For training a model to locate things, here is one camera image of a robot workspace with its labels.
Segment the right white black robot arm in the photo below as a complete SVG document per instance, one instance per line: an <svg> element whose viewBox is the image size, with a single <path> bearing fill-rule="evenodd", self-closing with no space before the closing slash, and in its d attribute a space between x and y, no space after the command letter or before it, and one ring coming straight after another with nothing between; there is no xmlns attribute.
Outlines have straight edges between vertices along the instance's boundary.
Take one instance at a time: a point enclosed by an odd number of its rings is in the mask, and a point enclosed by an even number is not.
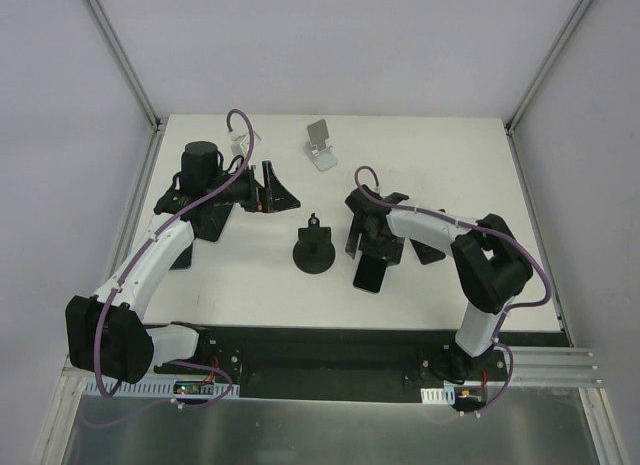
<svg viewBox="0 0 640 465"><path fill-rule="evenodd" d="M382 198L368 187L353 190L345 204L353 213L345 251L361 255L355 288L378 293L387 268L400 263L406 240L428 249L427 264L453 259L468 305L450 367L461 379L476 377L486 366L484 353L492 347L499 315L533 275L504 220L489 214L464 225L442 211L420 212L406 195Z"/></svg>

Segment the black round phone stand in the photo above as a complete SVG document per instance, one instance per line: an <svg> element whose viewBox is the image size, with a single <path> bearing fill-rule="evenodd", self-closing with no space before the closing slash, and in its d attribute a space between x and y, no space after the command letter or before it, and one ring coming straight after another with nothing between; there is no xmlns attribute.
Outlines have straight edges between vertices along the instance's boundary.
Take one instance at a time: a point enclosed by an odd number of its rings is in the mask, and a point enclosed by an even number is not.
<svg viewBox="0 0 640 465"><path fill-rule="evenodd" d="M336 251L332 243L332 230L322 226L315 213L310 215L306 227L298 229L292 257L296 267L306 274L321 274L333 266Z"/></svg>

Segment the black folding phone stand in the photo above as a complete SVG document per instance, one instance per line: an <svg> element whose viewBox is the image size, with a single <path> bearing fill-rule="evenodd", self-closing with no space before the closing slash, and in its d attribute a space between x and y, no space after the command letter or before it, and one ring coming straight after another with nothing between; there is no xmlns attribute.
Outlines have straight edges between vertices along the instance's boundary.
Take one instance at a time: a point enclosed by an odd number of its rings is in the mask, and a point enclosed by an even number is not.
<svg viewBox="0 0 640 465"><path fill-rule="evenodd" d="M441 218L420 213L409 213L408 238L422 265L444 260L451 253L448 223Z"/></svg>

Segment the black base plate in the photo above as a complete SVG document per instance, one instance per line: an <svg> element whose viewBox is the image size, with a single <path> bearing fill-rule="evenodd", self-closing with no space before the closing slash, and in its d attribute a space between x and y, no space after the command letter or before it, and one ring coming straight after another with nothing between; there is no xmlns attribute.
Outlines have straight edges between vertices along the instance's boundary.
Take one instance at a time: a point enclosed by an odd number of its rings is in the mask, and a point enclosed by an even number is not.
<svg viewBox="0 0 640 465"><path fill-rule="evenodd" d="M366 330L208 326L186 366L160 374L200 372L217 364L243 398L418 403L441 387L432 362L453 342L452 330Z"/></svg>

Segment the left aluminium frame post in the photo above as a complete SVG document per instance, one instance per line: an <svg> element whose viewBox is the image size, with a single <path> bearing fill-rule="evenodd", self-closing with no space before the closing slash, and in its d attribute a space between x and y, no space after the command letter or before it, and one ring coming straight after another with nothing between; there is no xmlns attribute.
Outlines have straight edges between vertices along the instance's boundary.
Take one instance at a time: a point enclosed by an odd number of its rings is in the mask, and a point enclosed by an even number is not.
<svg viewBox="0 0 640 465"><path fill-rule="evenodd" d="M140 80L118 33L110 20L101 0L82 0L111 55L116 68L121 74L137 106L151 129L156 132L161 125L161 117L156 112L143 84Z"/></svg>

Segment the right aluminium frame post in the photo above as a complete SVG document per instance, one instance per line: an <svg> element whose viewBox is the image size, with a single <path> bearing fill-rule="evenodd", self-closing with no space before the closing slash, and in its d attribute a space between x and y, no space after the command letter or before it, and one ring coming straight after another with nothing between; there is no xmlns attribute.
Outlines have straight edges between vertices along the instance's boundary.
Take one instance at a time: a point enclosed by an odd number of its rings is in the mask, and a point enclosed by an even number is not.
<svg viewBox="0 0 640 465"><path fill-rule="evenodd" d="M512 136L597 0L577 0L519 100L505 131Z"/></svg>

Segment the aluminium frame post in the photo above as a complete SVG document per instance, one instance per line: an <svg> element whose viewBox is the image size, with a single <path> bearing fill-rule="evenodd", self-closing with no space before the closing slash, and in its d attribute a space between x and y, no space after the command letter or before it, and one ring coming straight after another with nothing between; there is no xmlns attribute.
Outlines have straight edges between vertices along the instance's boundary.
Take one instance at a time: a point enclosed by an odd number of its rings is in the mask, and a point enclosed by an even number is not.
<svg viewBox="0 0 640 465"><path fill-rule="evenodd" d="M512 136L597 0L577 0L519 100L505 131Z"/></svg>
<svg viewBox="0 0 640 465"><path fill-rule="evenodd" d="M140 80L118 33L110 20L101 0L82 0L111 55L116 68L121 74L137 106L151 129L156 132L161 125L161 117L156 112L143 84Z"/></svg>

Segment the dark blue phone left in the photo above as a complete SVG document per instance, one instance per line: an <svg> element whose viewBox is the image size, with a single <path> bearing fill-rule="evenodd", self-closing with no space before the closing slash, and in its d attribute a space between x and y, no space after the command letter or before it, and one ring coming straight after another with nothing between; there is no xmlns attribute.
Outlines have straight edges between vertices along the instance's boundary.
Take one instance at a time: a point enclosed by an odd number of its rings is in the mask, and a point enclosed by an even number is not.
<svg viewBox="0 0 640 465"><path fill-rule="evenodd" d="M183 250L170 266L170 270L188 270L192 264L193 245L189 245Z"/></svg>

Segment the black stand left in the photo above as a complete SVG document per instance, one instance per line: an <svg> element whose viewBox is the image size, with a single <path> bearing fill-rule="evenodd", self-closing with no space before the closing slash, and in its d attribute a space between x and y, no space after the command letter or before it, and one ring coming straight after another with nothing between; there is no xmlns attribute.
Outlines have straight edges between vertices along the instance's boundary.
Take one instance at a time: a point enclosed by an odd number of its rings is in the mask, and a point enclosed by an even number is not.
<svg viewBox="0 0 640 465"><path fill-rule="evenodd" d="M191 219L196 239L217 243L233 210L233 205L201 205Z"/></svg>

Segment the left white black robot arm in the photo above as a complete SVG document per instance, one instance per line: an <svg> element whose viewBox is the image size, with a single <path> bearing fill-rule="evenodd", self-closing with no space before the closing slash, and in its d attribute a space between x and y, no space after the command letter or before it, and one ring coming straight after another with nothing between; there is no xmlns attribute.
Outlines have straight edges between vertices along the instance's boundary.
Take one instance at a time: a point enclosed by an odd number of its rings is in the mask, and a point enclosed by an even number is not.
<svg viewBox="0 0 640 465"><path fill-rule="evenodd" d="M152 367L177 360L188 373L204 372L211 362L206 329L186 322L148 328L146 309L170 269L185 268L193 243L217 242L233 206L250 213L278 213L299 200L277 179L270 161L257 180L238 156L236 171L223 167L218 147L191 142L181 169L157 201L151 222L131 254L91 296L74 296L65 309L71 364L79 369L134 384Z"/></svg>

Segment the silver phone stand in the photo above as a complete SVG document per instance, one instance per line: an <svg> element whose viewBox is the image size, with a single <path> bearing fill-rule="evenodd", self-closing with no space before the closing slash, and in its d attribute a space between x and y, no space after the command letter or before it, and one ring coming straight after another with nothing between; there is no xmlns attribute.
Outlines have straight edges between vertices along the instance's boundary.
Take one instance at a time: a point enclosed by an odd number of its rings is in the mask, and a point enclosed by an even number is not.
<svg viewBox="0 0 640 465"><path fill-rule="evenodd" d="M330 135L325 119L307 126L308 140L303 150L317 170L325 172L337 165L338 160L329 143Z"/></svg>

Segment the aluminium rail right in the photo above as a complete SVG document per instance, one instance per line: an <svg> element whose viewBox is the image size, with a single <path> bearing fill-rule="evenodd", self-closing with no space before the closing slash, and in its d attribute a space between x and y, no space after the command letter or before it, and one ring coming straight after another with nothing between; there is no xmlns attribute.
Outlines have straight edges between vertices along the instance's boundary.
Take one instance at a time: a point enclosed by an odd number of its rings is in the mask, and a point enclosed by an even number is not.
<svg viewBox="0 0 640 465"><path fill-rule="evenodd" d="M602 388L594 352L575 347L514 347L511 384L520 387Z"/></svg>

